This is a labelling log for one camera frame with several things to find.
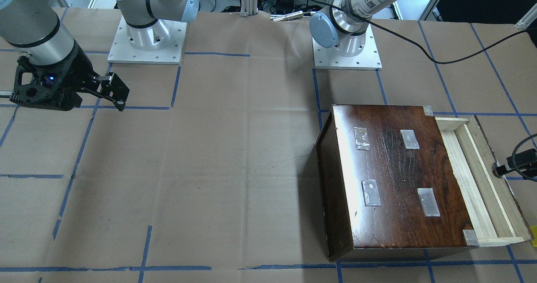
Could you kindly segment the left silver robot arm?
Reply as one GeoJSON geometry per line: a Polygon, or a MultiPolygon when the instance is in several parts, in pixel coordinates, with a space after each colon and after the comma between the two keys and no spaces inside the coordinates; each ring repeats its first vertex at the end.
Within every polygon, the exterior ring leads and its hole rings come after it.
{"type": "MultiPolygon", "coordinates": [[[[371,18],[374,14],[378,13],[380,10],[386,8],[389,4],[392,4],[397,0],[334,0],[331,3],[320,2],[318,0],[308,0],[308,2],[310,1],[316,4],[324,5],[324,8],[314,13],[310,19],[310,33],[315,42],[320,44],[320,46],[323,48],[335,48],[337,45],[344,46],[345,44],[342,44],[343,40],[355,39],[357,39],[357,44],[351,44],[351,46],[365,45],[362,43],[361,38],[365,36],[364,34],[368,30],[368,27],[372,25],[413,44],[435,64],[447,65],[458,63],[486,52],[489,48],[495,47],[496,45],[518,34],[536,31],[536,27],[527,27],[536,19],[535,4],[531,10],[529,10],[529,13],[526,13],[526,15],[524,15],[522,19],[516,23],[516,28],[519,30],[518,32],[498,40],[497,42],[483,48],[481,51],[472,53],[466,57],[451,61],[438,61],[417,42],[371,21],[371,18]]],[[[501,178],[508,173],[517,172],[523,179],[536,182],[536,149],[518,152],[523,144],[533,138],[536,138],[536,134],[532,134],[518,143],[512,151],[511,156],[507,157],[506,164],[493,164],[493,174],[496,177],[501,178]]]]}

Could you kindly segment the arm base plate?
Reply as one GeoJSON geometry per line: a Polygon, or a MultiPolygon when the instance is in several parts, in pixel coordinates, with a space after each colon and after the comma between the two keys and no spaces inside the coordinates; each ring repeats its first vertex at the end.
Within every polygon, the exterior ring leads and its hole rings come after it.
{"type": "Polygon", "coordinates": [[[364,34],[344,37],[340,44],[331,48],[324,48],[313,39],[313,52],[317,69],[382,69],[371,26],[364,34]]]}
{"type": "Polygon", "coordinates": [[[180,65],[187,23],[158,20],[144,29],[121,18],[110,48],[110,63],[180,65]]]}

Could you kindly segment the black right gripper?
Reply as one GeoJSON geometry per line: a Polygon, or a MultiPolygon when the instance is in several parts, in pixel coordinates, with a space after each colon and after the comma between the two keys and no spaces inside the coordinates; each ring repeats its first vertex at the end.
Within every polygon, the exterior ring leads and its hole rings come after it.
{"type": "Polygon", "coordinates": [[[9,100],[28,108],[69,111],[80,107],[79,92],[87,92],[113,103],[119,110],[126,107],[129,88],[114,72],[96,76],[90,59],[79,44],[62,61],[51,65],[31,63],[29,54],[19,56],[15,83],[9,100]]]}

